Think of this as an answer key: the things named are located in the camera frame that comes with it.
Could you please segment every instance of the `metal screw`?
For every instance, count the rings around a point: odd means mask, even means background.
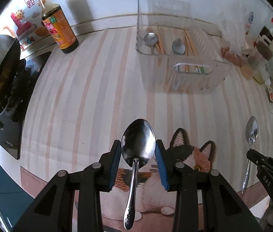
[[[97,168],[100,168],[101,167],[101,164],[99,162],[95,162],[93,165],[92,165],[93,168],[97,169]]]
[[[63,176],[65,176],[67,174],[67,172],[65,171],[65,170],[60,170],[58,173],[57,173],[57,175],[59,176],[59,177],[63,177]]]
[[[175,166],[176,166],[177,168],[183,168],[185,165],[184,165],[184,163],[182,163],[182,162],[176,162]]]
[[[211,170],[211,175],[212,176],[218,176],[219,172],[216,169]]]

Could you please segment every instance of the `cat eye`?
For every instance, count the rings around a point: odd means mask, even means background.
[[[193,168],[193,170],[198,171],[198,172],[201,171],[201,169],[200,169],[198,166],[195,166],[195,167]]]

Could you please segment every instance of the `cabinet handle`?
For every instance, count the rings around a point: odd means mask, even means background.
[[[12,224],[11,224],[11,222],[10,222],[9,217],[7,217],[7,220],[8,220],[8,222],[9,222],[10,227],[12,228],[13,226],[12,226]]]

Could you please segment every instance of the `spoon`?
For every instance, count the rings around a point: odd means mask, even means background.
[[[184,42],[180,38],[175,39],[172,43],[172,50],[177,55],[184,55],[186,50]]]
[[[156,139],[150,124],[144,119],[133,121],[121,139],[121,153],[126,163],[132,167],[131,184],[127,207],[124,214],[124,227],[132,228],[135,218],[135,196],[138,170],[146,165],[154,154]]]
[[[252,144],[255,142],[259,131],[259,124],[255,116],[251,116],[246,125],[246,140],[249,143],[249,149],[252,149]],[[246,173],[243,180],[242,193],[245,193],[250,174],[250,160],[248,160],[248,165]]]
[[[152,55],[153,55],[154,45],[158,42],[158,36],[155,33],[150,32],[150,33],[147,33],[143,39],[144,39],[145,45],[150,47],[152,51]]]

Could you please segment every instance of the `green cabinet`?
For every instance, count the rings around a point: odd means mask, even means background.
[[[0,213],[10,231],[33,200],[0,166]]]

